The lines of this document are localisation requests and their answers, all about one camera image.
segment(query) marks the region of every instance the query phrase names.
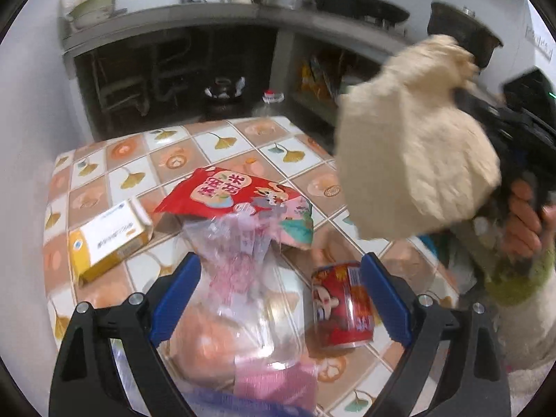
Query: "pot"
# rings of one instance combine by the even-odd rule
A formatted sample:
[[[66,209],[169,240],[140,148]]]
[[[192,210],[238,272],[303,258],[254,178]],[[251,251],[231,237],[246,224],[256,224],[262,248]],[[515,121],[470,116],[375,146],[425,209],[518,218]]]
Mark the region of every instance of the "pot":
[[[283,9],[316,9],[315,0],[263,0],[263,5]]]
[[[429,34],[446,34],[458,41],[458,44],[472,53],[475,64],[484,69],[497,47],[504,47],[502,41],[485,25],[475,19],[475,13],[467,8],[459,10],[441,1],[430,5]]]

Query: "finger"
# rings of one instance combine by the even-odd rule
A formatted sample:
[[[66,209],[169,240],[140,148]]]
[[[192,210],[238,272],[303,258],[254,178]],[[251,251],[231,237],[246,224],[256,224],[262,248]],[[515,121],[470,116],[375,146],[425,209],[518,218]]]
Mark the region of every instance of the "finger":
[[[529,249],[521,239],[512,234],[506,234],[504,241],[502,242],[502,250],[506,254],[514,254],[519,257],[525,257],[527,259],[533,257],[533,251]]]
[[[542,235],[543,248],[547,249],[554,243],[556,233],[556,206],[543,208],[544,231]]]
[[[533,252],[540,249],[540,239],[537,234],[530,231],[516,215],[513,214],[508,219],[506,231],[507,234],[512,234],[523,241]]]
[[[509,199],[509,206],[510,211],[522,220],[529,230],[532,230],[536,234],[540,232],[541,225],[539,217],[526,201],[516,196],[511,196]]]
[[[522,179],[518,179],[512,184],[512,193],[524,201],[533,199],[533,190],[531,186]]]

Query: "canned drink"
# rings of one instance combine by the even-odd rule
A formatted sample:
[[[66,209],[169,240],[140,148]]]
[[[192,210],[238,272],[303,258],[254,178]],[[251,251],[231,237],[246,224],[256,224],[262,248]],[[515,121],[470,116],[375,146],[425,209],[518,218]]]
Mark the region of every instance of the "canned drink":
[[[316,335],[323,348],[353,348],[373,340],[373,308],[358,262],[319,268],[311,286]]]

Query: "beige cloth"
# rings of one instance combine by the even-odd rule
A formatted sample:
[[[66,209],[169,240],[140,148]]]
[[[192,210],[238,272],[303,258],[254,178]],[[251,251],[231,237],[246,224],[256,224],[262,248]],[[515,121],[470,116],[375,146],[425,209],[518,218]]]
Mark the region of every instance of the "beige cloth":
[[[452,90],[477,71],[449,36],[391,58],[341,103],[338,175],[359,236],[405,238],[473,217],[500,182],[480,125]]]

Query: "ceramic tile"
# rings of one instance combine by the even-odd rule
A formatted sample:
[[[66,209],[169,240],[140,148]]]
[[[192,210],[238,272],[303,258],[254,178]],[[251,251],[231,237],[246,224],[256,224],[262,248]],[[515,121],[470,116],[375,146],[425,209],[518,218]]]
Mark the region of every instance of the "ceramic tile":
[[[290,121],[290,119],[288,119],[285,116],[272,116],[271,119],[274,122],[277,122],[279,125],[281,125],[284,129],[286,129],[290,133],[294,133],[294,134],[303,133],[303,131],[299,127],[295,126]]]
[[[363,252],[374,252],[377,256],[388,246],[388,241],[382,238],[377,239],[360,239],[358,237],[357,228],[349,219],[349,211],[345,210],[336,216],[333,221],[342,229],[348,237],[350,237]]]
[[[75,150],[70,150],[68,152],[61,153],[56,157],[54,160],[54,171],[52,175],[57,174],[58,172],[62,171],[64,168],[71,166],[73,163],[73,157],[75,155]]]
[[[380,260],[390,274],[403,278],[416,295],[425,292],[433,282],[431,264],[407,240],[395,241]]]
[[[363,416],[383,390],[391,373],[381,363],[376,363],[369,376],[340,402],[330,415],[333,417]]]
[[[123,263],[82,287],[75,287],[77,301],[88,301],[94,308],[118,306],[132,294],[126,268]]]
[[[85,185],[95,180],[106,172],[106,159],[104,149],[95,152],[88,157],[74,162],[71,189]]]
[[[192,139],[151,152],[150,156],[160,183],[183,177],[209,164]]]
[[[212,163],[251,150],[251,145],[231,125],[195,136],[201,150]]]
[[[455,309],[458,307],[458,293],[450,287],[439,273],[434,275],[432,283],[425,292],[435,298],[445,308]]]
[[[106,177],[102,176],[74,189],[69,194],[69,218],[70,228],[84,224],[96,215],[108,210],[108,189],[106,188]]]
[[[283,252],[289,262],[307,279],[313,271],[328,264],[360,261],[361,253],[349,240],[329,222],[316,229],[313,236],[312,249],[302,251],[295,248]]]
[[[112,204],[140,195],[158,186],[148,157],[142,157],[108,174]]]
[[[168,196],[174,190],[174,188],[176,188],[181,182],[183,182],[188,177],[190,177],[190,175],[186,175],[185,177],[181,177],[177,180],[174,180],[168,185],[164,185],[163,188],[164,188],[164,192],[166,193],[166,196]]]
[[[326,216],[324,216],[321,212],[319,212],[319,210],[313,205],[312,206],[312,212],[311,212],[311,218],[313,220],[313,227],[317,228],[318,226],[320,226],[324,220],[326,219]]]
[[[404,351],[405,350],[402,344],[398,342],[394,342],[388,347],[388,349],[384,353],[383,359],[390,366],[392,370],[395,370]]]
[[[312,137],[305,135],[305,133],[301,133],[295,136],[299,141],[304,143],[305,146],[309,147],[313,152],[315,152],[319,157],[323,160],[331,160],[332,156],[324,150],[318,142],[316,142]]]
[[[126,261],[134,291],[146,293],[160,276],[173,273],[191,247],[180,236],[173,237]]]
[[[51,291],[67,286],[71,278],[68,263],[67,234],[63,233],[52,238],[42,248],[44,289]]]
[[[322,162],[309,147],[296,138],[272,143],[260,148],[260,151],[287,177],[297,175]]]
[[[184,125],[184,127],[187,129],[191,136],[194,136],[196,134],[210,132],[212,130],[216,130],[227,125],[228,123],[226,121],[208,121],[187,124]]]
[[[313,168],[292,181],[312,203],[328,216],[345,205],[344,193],[336,171],[327,164]]]
[[[48,296],[48,317],[58,348],[62,343],[68,324],[70,324],[75,306],[76,302],[70,285],[58,289]]]
[[[106,145],[106,141],[99,141],[98,143],[89,144],[88,146],[76,149],[73,157],[74,162],[78,162],[82,158],[88,157],[92,153],[102,149]]]
[[[155,213],[156,207],[166,197],[162,188],[153,189],[139,196],[139,202],[151,217],[155,232],[152,235],[150,245],[158,243],[159,240],[166,238],[168,235],[176,234],[180,231],[180,225],[176,217],[170,213]]]
[[[289,135],[288,131],[270,118],[255,118],[236,123],[235,126],[256,147]]]
[[[106,148],[106,166],[109,171],[146,154],[143,136],[127,137]]]
[[[70,190],[70,173],[71,168],[67,167],[52,176],[50,186],[48,187],[49,202],[55,200],[59,196],[66,194]]]
[[[312,334],[312,328],[306,335]],[[333,409],[367,375],[373,366],[380,362],[366,347],[353,350],[313,351],[309,355],[315,359],[318,368],[319,390],[317,403],[325,410]]]
[[[375,331],[373,334],[373,341],[369,342],[369,345],[379,354],[383,355],[392,343],[392,339],[388,335],[388,331],[384,327],[384,324],[375,325]]]
[[[281,182],[284,177],[260,152],[250,150],[241,155],[216,163],[220,168],[236,171],[243,174],[262,177],[272,182]]]
[[[64,195],[48,203],[44,213],[44,243],[66,231],[67,200],[68,196]]]
[[[188,137],[189,133],[182,126],[168,126],[145,132],[148,150],[160,149]]]

